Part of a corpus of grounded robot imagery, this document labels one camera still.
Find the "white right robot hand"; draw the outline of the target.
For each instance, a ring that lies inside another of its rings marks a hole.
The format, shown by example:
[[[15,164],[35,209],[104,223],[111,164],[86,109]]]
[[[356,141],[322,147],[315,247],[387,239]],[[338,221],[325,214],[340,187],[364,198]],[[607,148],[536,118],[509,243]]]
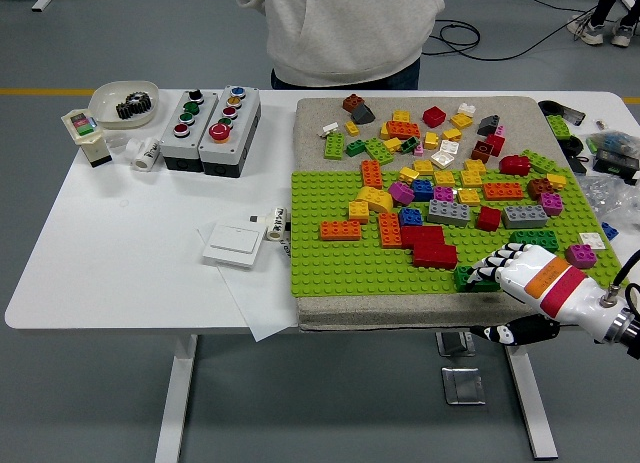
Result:
[[[472,334],[505,346],[556,337],[563,324],[577,325],[598,343],[621,343],[639,357],[639,314],[618,295],[623,268],[605,290],[582,270],[541,246],[508,243],[474,264],[466,287],[494,281],[504,293],[535,310],[496,326],[473,326]]]

